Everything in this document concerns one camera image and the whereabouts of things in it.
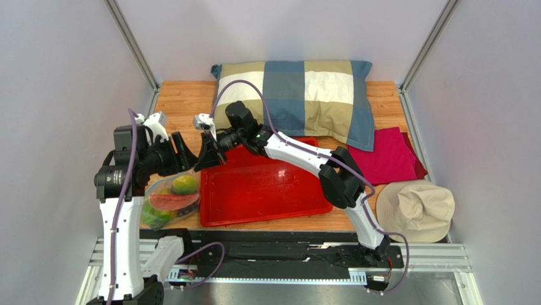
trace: plaid pillow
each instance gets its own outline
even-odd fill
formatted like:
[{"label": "plaid pillow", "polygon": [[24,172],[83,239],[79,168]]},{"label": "plaid pillow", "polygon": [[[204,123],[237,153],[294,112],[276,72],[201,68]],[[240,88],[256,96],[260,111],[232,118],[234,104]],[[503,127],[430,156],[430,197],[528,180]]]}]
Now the plaid pillow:
[{"label": "plaid pillow", "polygon": [[[372,64],[348,60],[305,62],[250,62],[214,65],[217,93],[236,79],[253,83],[265,97],[272,122],[289,136],[330,135],[364,151],[374,145],[374,119],[366,99]],[[216,128],[230,127],[225,116],[229,103],[243,101],[259,123],[268,124],[257,92],[245,84],[229,87],[220,99]]]}]

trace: white square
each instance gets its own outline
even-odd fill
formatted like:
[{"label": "white square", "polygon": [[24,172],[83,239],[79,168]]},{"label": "white square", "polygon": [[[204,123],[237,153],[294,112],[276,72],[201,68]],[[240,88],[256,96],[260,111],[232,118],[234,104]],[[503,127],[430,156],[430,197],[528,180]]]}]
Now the white square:
[{"label": "white square", "polygon": [[339,72],[304,73],[304,100],[353,105],[353,75]]},{"label": "white square", "polygon": [[[223,78],[220,78],[220,82],[218,83],[218,93],[222,91],[222,88],[227,86],[232,81],[235,81],[237,79],[243,79],[245,81],[249,81],[253,83],[259,91],[263,92],[263,76],[265,72],[264,71],[253,71],[253,72],[246,72],[246,73],[239,73],[239,74],[233,74],[229,75]],[[230,104],[233,102],[236,102],[238,100],[260,100],[259,94],[250,87],[247,84],[237,83],[231,85],[224,94],[222,95],[222,98],[218,101],[218,105],[224,105],[224,104]]]}]

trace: wall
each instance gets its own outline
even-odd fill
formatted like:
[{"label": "wall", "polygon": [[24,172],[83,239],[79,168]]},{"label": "wall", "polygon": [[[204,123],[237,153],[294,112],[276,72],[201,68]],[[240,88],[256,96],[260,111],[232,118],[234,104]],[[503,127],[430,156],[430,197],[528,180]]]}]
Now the wall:
[{"label": "wall", "polygon": [[119,0],[159,81],[211,80],[213,64],[356,59],[402,82],[446,0]]},{"label": "wall", "polygon": [[150,89],[103,1],[0,2],[2,304],[74,304],[93,177]]},{"label": "wall", "polygon": [[539,304],[541,3],[462,1],[409,92],[485,304]]}]

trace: hat brim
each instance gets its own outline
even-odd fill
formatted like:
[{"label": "hat brim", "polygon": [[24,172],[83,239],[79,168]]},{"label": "hat brim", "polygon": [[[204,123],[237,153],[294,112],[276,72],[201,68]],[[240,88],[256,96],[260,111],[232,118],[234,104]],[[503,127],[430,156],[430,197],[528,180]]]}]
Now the hat brim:
[{"label": "hat brim", "polygon": [[[404,186],[408,186],[410,184],[432,185],[431,182],[426,180],[413,180],[406,182],[393,182],[384,187],[376,202],[376,213],[380,226],[386,232],[398,232],[404,234],[404,236],[406,236],[408,239],[408,243],[435,243],[440,241],[447,235],[451,223],[430,231],[416,231],[407,229],[404,230],[396,222],[396,213],[399,203],[397,194]],[[400,243],[404,242],[404,239],[400,236],[390,235],[389,237]]]}]

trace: red plastic tray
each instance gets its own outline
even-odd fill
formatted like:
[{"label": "red plastic tray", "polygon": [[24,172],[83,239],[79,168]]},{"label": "red plastic tray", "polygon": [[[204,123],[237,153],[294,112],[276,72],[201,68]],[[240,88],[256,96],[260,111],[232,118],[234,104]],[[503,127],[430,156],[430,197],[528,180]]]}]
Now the red plastic tray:
[{"label": "red plastic tray", "polygon": [[[317,146],[315,138],[299,141]],[[204,227],[323,214],[332,205],[319,179],[284,161],[237,147],[227,164],[201,172],[201,224]]]}]

